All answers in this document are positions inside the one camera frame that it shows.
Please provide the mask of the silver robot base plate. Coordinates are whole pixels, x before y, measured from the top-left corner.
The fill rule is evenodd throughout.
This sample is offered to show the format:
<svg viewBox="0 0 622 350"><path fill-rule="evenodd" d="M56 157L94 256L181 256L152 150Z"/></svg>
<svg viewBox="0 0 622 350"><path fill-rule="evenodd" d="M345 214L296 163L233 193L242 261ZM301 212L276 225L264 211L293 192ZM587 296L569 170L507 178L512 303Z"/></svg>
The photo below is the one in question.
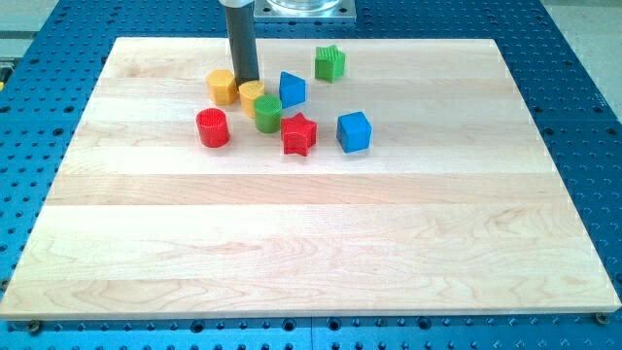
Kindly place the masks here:
<svg viewBox="0 0 622 350"><path fill-rule="evenodd" d="M256 0L255 22L355 22L355 0Z"/></svg>

